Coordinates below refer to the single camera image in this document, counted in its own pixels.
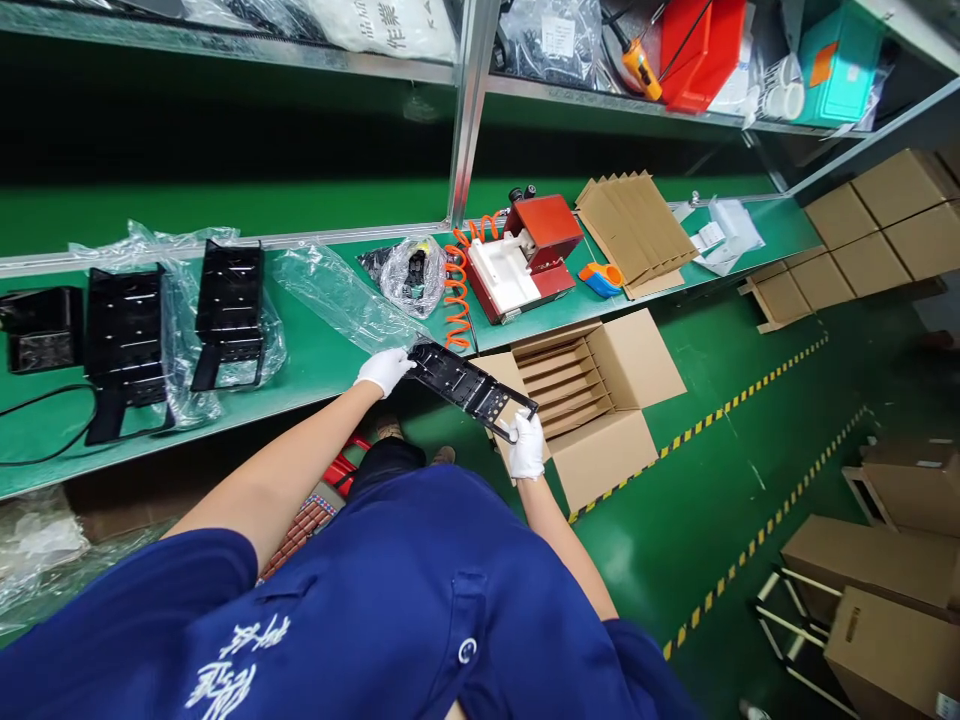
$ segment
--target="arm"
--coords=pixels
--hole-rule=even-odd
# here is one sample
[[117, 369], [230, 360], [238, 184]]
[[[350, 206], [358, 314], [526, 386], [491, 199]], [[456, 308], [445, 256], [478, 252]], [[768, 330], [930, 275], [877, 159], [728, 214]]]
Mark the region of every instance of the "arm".
[[600, 571], [560, 512], [543, 477], [543, 429], [540, 418], [517, 413], [517, 444], [510, 450], [510, 475], [517, 481], [520, 502], [530, 529], [542, 537], [566, 565], [601, 620], [619, 617]]
[[235, 530], [253, 545], [263, 568], [364, 414], [410, 369], [406, 357], [400, 349], [374, 355], [353, 387], [230, 473], [165, 537], [200, 528]]

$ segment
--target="blue work uniform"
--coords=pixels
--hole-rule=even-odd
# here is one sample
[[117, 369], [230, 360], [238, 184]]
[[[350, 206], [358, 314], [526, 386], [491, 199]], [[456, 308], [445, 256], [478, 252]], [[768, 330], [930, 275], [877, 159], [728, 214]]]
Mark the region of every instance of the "blue work uniform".
[[673, 718], [660, 649], [600, 622], [479, 477], [365, 490], [267, 582], [250, 542], [144, 548], [0, 653], [0, 718]]

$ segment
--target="orange coiled air hose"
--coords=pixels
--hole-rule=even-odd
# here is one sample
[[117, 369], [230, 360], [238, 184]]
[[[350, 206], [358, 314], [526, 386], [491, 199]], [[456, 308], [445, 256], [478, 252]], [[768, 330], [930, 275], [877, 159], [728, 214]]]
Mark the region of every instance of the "orange coiled air hose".
[[[484, 223], [487, 221], [490, 222], [490, 231], [493, 235], [494, 240], [498, 240], [500, 235], [497, 232], [497, 223], [496, 217], [502, 214], [500, 212], [494, 213], [491, 217], [490, 215], [484, 215], [480, 219], [480, 229], [477, 229], [477, 226], [474, 224], [473, 220], [470, 221], [470, 235], [471, 239], [467, 240], [467, 236], [463, 234], [463, 231], [460, 228], [453, 229], [453, 236], [457, 239], [457, 242], [463, 246], [464, 249], [470, 247], [470, 242], [472, 240], [479, 240], [483, 242], [484, 240]], [[459, 258], [460, 262], [448, 262], [444, 265], [444, 268], [447, 271], [447, 279], [444, 281], [444, 285], [448, 288], [451, 288], [454, 295], [450, 297], [445, 297], [443, 302], [446, 304], [456, 303], [462, 306], [462, 310], [456, 315], [451, 315], [447, 318], [447, 322], [456, 323], [458, 327], [455, 327], [453, 330], [447, 333], [447, 342], [444, 347], [454, 347], [467, 349], [470, 347], [470, 341], [464, 337], [459, 337], [462, 333], [465, 333], [471, 327], [473, 327], [470, 321], [467, 319], [467, 315], [470, 314], [470, 304], [466, 301], [467, 297], [467, 286], [464, 283], [466, 276], [464, 275], [464, 268], [467, 266], [467, 254], [464, 250], [461, 250], [457, 245], [447, 245], [444, 247], [444, 250], [447, 251], [448, 255], [452, 255], [454, 258]], [[453, 273], [459, 275], [459, 278], [454, 277]]]

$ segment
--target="shoe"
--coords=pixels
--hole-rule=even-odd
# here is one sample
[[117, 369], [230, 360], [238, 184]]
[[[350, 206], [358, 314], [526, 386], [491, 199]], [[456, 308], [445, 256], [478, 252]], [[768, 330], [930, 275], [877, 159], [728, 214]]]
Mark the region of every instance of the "shoe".
[[453, 465], [457, 461], [457, 451], [454, 450], [449, 445], [444, 445], [442, 448], [437, 450], [437, 454], [433, 456], [433, 462], [431, 465]]
[[396, 415], [383, 415], [377, 418], [377, 437], [385, 440], [388, 437], [395, 437], [403, 440], [403, 430], [400, 429], [400, 421]]

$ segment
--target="person's leg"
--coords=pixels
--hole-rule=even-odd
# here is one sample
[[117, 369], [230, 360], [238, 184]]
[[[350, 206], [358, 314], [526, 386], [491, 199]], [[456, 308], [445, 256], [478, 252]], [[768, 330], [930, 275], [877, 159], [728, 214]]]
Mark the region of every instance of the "person's leg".
[[360, 461], [348, 500], [374, 485], [419, 470], [427, 464], [427, 456], [423, 450], [403, 439], [396, 418], [389, 416], [379, 420], [377, 435], [380, 440], [373, 444]]

